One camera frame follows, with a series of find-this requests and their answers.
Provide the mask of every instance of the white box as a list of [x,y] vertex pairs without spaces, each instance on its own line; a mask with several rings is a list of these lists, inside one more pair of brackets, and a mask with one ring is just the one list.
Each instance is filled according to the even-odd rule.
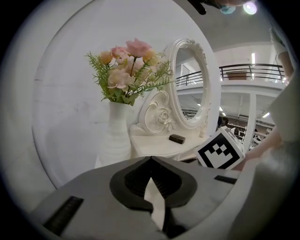
[[202,166],[233,169],[244,158],[244,147],[228,127],[221,127],[209,139],[195,148]]

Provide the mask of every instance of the ceiling light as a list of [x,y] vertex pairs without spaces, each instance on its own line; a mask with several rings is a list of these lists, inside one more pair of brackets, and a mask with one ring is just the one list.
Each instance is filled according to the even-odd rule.
[[262,117],[263,118],[266,118],[266,117],[268,117],[270,115],[270,113],[269,112],[267,112],[265,115],[263,115]]
[[252,53],[251,57],[252,57],[252,64],[255,64],[255,53]]
[[252,2],[245,3],[243,5],[243,7],[244,7],[245,12],[248,13],[248,14],[250,14],[250,15],[253,15],[253,14],[255,14],[257,12],[257,7]]

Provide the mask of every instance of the black metal railing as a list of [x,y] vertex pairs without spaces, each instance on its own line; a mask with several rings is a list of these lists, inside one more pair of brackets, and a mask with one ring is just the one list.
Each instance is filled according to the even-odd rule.
[[[261,80],[265,82],[284,83],[285,74],[281,65],[272,64],[236,64],[220,68],[223,80]],[[176,86],[203,83],[202,72],[194,72],[176,78]]]

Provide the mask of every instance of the vase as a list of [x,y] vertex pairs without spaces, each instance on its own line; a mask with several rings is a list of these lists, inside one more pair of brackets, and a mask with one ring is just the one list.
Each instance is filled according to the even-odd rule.
[[131,158],[131,143],[127,129],[127,116],[132,106],[109,103],[109,122],[101,136],[98,166],[106,166]]

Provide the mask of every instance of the flower bouquet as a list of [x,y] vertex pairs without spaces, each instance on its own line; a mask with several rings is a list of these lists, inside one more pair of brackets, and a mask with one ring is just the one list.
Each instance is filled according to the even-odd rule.
[[99,56],[87,55],[95,69],[95,83],[111,102],[134,105],[138,96],[156,88],[162,90],[170,83],[173,72],[170,61],[162,53],[155,53],[151,46],[135,38],[127,41],[127,48],[114,47]]
[[103,99],[109,99],[109,122],[101,135],[96,166],[117,163],[131,157],[131,143],[127,130],[127,114],[138,96],[173,80],[170,61],[162,53],[135,38],[127,47],[114,47],[99,56],[87,54],[95,69],[95,83],[102,89]]

